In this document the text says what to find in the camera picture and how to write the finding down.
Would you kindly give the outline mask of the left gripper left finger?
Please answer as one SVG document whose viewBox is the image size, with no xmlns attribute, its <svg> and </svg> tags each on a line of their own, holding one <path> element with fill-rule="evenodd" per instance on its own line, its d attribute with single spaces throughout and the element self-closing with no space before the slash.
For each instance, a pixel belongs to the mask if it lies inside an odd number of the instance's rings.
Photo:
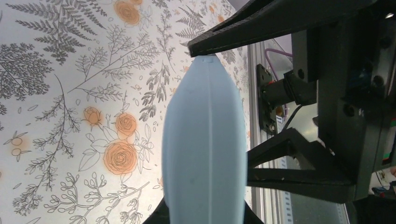
<svg viewBox="0 0 396 224">
<path fill-rule="evenodd" d="M 250 0 L 227 20 L 187 44 L 206 56 L 330 24 L 373 5 L 373 0 Z"/>
</svg>

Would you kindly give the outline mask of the light blue cased phone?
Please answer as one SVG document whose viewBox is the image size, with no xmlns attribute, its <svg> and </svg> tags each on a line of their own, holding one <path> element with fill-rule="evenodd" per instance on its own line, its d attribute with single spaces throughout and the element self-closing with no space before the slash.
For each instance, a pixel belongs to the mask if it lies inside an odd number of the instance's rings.
<svg viewBox="0 0 396 224">
<path fill-rule="evenodd" d="M 172 224 L 241 224 L 247 143 L 239 91 L 216 55 L 197 56 L 166 111 L 162 170 Z"/>
</svg>

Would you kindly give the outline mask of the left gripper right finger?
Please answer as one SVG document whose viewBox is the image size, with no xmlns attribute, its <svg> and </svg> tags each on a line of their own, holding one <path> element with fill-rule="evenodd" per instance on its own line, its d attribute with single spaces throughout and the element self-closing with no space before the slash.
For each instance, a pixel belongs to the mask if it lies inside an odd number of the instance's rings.
<svg viewBox="0 0 396 224">
<path fill-rule="evenodd" d="M 300 169 L 259 168 L 258 165 L 289 156 Z M 333 203 L 355 200 L 356 184 L 336 157 L 318 141 L 309 142 L 289 128 L 247 152 L 247 185 L 277 189 Z"/>
</svg>

